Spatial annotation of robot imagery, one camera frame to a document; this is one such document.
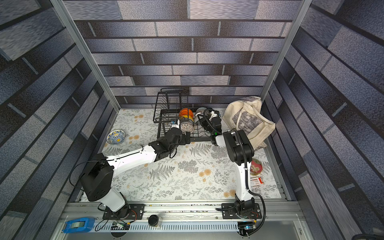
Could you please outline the white lattice pattern bowl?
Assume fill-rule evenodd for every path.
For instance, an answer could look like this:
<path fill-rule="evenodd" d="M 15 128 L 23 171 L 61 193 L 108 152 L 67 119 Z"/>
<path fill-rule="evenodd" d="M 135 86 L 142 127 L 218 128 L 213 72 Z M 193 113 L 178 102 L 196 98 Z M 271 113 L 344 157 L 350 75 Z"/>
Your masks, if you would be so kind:
<path fill-rule="evenodd" d="M 188 120 L 183 120 L 180 122 L 180 129 L 182 131 L 182 133 L 193 133 L 194 130 L 195 130 L 195 127 L 194 127 L 194 121 L 188 119 Z"/>

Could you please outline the dark grey-blue ceramic bowl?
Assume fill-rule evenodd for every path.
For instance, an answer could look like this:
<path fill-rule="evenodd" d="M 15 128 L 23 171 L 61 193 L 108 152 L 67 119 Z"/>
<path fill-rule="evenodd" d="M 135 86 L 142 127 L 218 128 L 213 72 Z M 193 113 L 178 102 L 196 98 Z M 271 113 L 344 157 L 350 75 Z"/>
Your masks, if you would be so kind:
<path fill-rule="evenodd" d="M 195 116 L 195 125 L 202 126 L 205 120 L 206 117 L 204 115 L 197 115 Z"/>

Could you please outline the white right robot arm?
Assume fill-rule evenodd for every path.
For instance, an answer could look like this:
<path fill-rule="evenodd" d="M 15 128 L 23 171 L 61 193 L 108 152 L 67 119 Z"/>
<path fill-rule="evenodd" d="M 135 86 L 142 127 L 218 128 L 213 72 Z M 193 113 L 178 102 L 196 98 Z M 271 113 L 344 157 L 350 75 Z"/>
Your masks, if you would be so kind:
<path fill-rule="evenodd" d="M 215 146 L 224 146 L 227 149 L 228 157 L 236 165 L 237 189 L 235 193 L 235 203 L 232 207 L 222 207 L 216 209 L 222 213 L 234 213 L 239 218 L 247 218 L 254 215 L 256 219 L 266 216 L 261 212 L 260 207 L 255 202 L 255 197 L 262 201 L 263 208 L 265 202 L 260 194 L 251 190 L 250 167 L 252 158 L 255 154 L 254 148 L 243 130 L 232 129 L 223 132 L 220 113 L 211 108 L 204 109 L 197 115 L 200 126 L 210 134 L 211 143 Z"/>

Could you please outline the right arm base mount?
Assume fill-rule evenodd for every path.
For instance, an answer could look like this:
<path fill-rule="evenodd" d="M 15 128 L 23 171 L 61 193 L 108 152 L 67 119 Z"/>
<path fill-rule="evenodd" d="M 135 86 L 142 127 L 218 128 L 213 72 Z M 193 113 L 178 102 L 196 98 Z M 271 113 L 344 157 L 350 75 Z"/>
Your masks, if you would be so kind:
<path fill-rule="evenodd" d="M 223 203 L 220 208 L 216 209 L 222 213 L 222 217 L 225 220 L 261 220 L 263 218 L 260 205 L 258 203 L 242 207 L 236 206 L 235 204 Z"/>

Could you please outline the black wire dish rack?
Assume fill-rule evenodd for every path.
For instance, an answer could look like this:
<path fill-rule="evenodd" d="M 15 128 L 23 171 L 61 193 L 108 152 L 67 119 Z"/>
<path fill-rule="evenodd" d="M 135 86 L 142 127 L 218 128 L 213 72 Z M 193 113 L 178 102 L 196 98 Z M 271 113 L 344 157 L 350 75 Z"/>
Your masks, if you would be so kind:
<path fill-rule="evenodd" d="M 158 92 L 153 117 L 158 124 L 158 138 L 175 127 L 190 142 L 216 142 L 223 132 L 220 112 L 208 107 L 194 108 L 189 103 L 191 99 L 183 88 L 162 88 Z"/>

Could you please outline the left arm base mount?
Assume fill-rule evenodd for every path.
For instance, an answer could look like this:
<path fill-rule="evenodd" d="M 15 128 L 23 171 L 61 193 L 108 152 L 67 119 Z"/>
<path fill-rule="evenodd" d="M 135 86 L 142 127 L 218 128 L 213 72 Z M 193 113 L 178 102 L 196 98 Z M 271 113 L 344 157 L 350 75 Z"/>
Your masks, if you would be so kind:
<path fill-rule="evenodd" d="M 144 204 L 125 204 L 120 210 L 113 212 L 105 207 L 103 220 L 141 220 L 144 214 Z"/>

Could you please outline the orange plastic bowl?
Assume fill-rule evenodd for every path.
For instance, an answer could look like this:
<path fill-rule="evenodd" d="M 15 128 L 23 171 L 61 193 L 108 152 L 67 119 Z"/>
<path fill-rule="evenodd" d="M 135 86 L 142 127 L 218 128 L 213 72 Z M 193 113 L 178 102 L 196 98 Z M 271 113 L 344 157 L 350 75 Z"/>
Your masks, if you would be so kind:
<path fill-rule="evenodd" d="M 179 117 L 180 118 L 188 118 L 188 119 L 194 119 L 194 114 L 193 114 L 193 111 L 189 108 L 184 108 L 184 109 L 181 109 L 181 111 L 179 112 Z"/>

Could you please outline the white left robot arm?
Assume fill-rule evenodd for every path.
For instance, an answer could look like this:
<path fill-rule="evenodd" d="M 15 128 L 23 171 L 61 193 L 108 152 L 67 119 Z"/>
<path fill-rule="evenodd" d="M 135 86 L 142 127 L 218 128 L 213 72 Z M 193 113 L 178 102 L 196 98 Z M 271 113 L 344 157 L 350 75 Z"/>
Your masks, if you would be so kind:
<path fill-rule="evenodd" d="M 112 212 L 129 208 L 124 196 L 112 187 L 112 180 L 118 175 L 141 165 L 150 164 L 172 157 L 178 146 L 191 142 L 190 133 L 171 128 L 156 141 L 138 150 L 116 156 L 97 154 L 86 163 L 80 175 L 80 183 L 90 202 L 100 202 Z"/>

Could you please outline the black speckled ceramic bowl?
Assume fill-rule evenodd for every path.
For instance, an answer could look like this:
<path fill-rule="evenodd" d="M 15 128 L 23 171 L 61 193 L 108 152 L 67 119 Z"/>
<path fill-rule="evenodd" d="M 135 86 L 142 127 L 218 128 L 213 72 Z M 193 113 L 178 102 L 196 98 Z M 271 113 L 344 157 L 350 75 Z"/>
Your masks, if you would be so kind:
<path fill-rule="evenodd" d="M 195 117 L 197 117 L 198 115 L 202 115 L 206 109 L 207 108 L 205 108 L 205 107 L 198 108 L 196 110 Z"/>

